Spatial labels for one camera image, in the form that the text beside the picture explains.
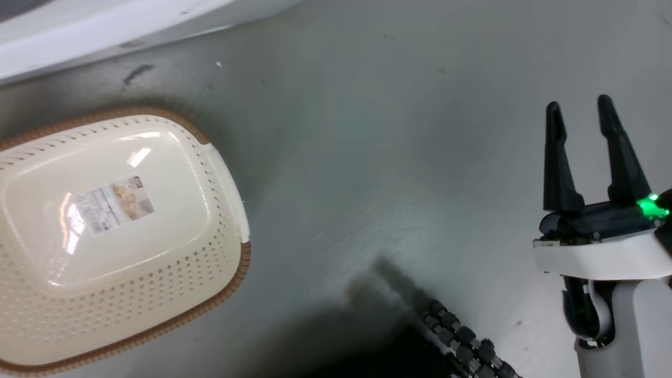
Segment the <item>white washing machine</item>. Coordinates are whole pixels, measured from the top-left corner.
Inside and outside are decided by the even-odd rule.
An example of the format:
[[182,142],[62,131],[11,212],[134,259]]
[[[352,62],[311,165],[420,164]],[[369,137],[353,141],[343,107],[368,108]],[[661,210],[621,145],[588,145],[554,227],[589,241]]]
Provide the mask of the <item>white washing machine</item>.
[[272,17],[304,0],[0,0],[0,86]]

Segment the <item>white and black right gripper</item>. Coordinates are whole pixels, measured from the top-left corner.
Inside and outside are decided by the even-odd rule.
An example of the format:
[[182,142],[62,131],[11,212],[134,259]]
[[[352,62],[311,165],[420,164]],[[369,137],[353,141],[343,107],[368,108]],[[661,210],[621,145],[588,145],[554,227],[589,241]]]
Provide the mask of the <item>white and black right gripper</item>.
[[652,194],[614,101],[602,94],[597,108],[610,161],[610,201],[585,208],[565,150],[561,108],[557,101],[547,105],[544,210],[553,213],[542,219],[542,236],[533,241],[535,265],[543,272],[597,281],[670,277],[672,189]]

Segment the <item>cream plastic laundry basket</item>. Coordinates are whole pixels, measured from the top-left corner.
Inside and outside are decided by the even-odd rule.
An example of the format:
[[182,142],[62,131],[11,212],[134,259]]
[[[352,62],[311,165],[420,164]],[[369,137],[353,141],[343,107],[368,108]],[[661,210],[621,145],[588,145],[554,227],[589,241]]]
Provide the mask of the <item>cream plastic laundry basket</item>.
[[[92,235],[75,196],[130,175],[155,213]],[[147,343],[225,302],[249,264],[237,186],[183,115],[127,106],[0,138],[0,375]]]

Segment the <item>paper label sticker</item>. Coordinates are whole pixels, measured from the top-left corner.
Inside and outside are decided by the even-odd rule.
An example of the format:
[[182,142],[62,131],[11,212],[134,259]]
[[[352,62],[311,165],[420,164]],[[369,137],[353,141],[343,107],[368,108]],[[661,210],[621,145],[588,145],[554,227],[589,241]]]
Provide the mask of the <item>paper label sticker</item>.
[[102,235],[155,213],[139,175],[130,175],[81,193],[74,205],[92,235]]

